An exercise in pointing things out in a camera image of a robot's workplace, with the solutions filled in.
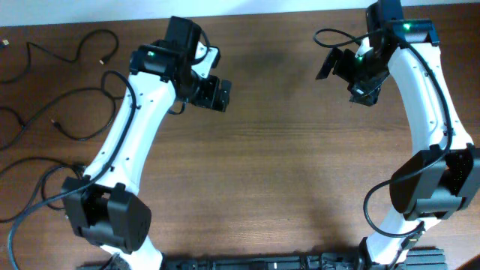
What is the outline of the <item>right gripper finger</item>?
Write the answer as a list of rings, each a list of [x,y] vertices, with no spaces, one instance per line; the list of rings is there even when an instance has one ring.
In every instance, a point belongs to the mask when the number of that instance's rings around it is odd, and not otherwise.
[[[316,80],[326,79],[342,55],[343,53],[340,49],[332,48],[326,56],[319,73],[316,75]]]
[[[379,89],[363,91],[360,88],[354,88],[349,101],[355,104],[361,104],[366,107],[372,107],[378,101]]]

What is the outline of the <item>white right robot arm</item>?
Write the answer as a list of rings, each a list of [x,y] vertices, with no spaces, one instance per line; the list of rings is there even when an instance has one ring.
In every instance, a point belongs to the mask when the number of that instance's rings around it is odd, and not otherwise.
[[[384,186],[391,208],[362,239],[354,269],[403,269],[409,260],[441,269],[432,253],[415,251],[432,227],[465,209],[479,190],[479,149],[461,123],[443,76],[440,41],[429,19],[380,19],[367,33],[328,46],[318,73],[345,80],[353,103],[373,106],[392,77],[412,136],[412,157]]]

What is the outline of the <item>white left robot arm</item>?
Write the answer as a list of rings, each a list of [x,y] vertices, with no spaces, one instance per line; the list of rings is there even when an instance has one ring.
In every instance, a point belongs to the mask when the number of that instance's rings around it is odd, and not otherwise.
[[[143,167],[158,128],[176,101],[225,111],[230,82],[211,75],[221,57],[199,41],[160,41],[133,51],[121,108],[82,178],[62,185],[73,233],[119,258],[125,269],[160,269],[149,238],[152,212],[140,200]]]

